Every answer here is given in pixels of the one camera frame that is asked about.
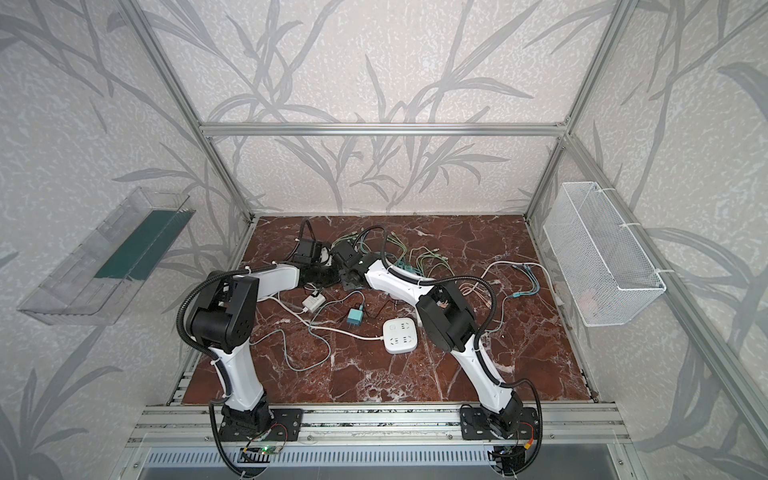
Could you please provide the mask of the teal charger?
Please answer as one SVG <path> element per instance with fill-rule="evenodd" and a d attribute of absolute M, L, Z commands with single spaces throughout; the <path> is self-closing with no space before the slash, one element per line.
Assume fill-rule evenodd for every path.
<path fill-rule="evenodd" d="M 351 308 L 346 317 L 346 323 L 352 326 L 360 326 L 364 318 L 364 309 L 362 306 Z"/>

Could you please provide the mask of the white power strip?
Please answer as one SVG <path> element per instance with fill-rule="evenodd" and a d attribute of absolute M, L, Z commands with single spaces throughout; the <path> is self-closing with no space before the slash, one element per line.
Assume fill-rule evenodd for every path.
<path fill-rule="evenodd" d="M 395 318 L 382 326 L 386 351 L 392 355 L 410 353 L 418 346 L 416 323 L 411 318 Z"/>

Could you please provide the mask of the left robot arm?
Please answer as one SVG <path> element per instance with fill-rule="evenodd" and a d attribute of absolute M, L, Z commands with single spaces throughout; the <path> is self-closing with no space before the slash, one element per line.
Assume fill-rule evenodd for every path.
<path fill-rule="evenodd" d="M 280 263 L 213 271 L 182 301 L 176 329 L 184 343 L 208 357 L 223 388 L 215 402 L 231 423 L 264 427 L 272 422 L 267 394 L 253 364 L 250 338 L 257 303 L 332 273 L 331 246 L 299 240 Z"/>

